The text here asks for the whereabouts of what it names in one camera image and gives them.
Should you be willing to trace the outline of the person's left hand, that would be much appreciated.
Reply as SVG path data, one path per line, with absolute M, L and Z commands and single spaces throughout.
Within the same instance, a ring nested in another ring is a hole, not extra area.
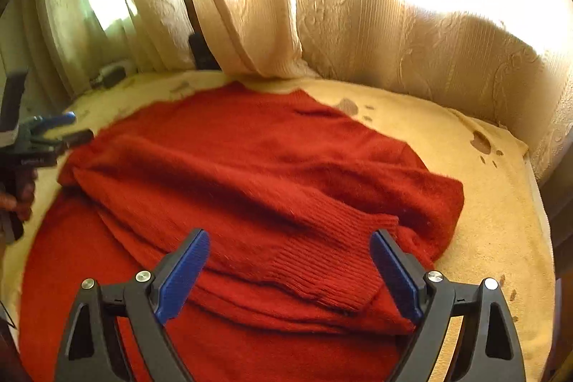
M 32 215 L 37 178 L 35 169 L 16 171 L 15 194 L 5 192 L 1 194 L 1 211 L 15 213 L 20 221 L 27 222 Z

